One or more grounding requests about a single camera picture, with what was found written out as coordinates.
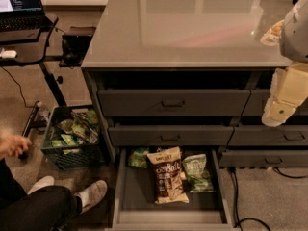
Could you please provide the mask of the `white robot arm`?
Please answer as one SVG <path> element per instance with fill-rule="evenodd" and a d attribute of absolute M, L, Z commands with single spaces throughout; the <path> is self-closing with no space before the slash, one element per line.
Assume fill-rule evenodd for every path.
<path fill-rule="evenodd" d="M 262 36 L 265 45 L 279 45 L 282 56 L 292 63 L 276 68 L 262 123 L 277 127 L 287 121 L 308 98 L 308 0 L 298 0 L 285 18 Z"/>

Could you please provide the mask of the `person's hand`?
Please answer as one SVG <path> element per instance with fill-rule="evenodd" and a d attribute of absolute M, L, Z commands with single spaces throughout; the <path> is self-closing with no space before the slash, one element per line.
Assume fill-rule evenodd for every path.
<path fill-rule="evenodd" d="M 29 149 L 31 141 L 19 135 L 7 135 L 0 140 L 0 158 L 3 159 L 7 156 L 18 157 L 24 151 Z"/>

